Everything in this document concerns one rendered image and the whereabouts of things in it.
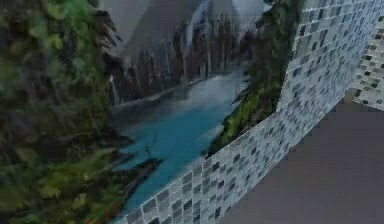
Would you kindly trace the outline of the landscape wall picture with lake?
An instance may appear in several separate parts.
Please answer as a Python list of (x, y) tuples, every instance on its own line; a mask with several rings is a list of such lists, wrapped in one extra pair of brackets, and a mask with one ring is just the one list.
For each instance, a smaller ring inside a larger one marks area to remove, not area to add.
[(0, 224), (118, 224), (276, 111), (303, 0), (0, 0)]

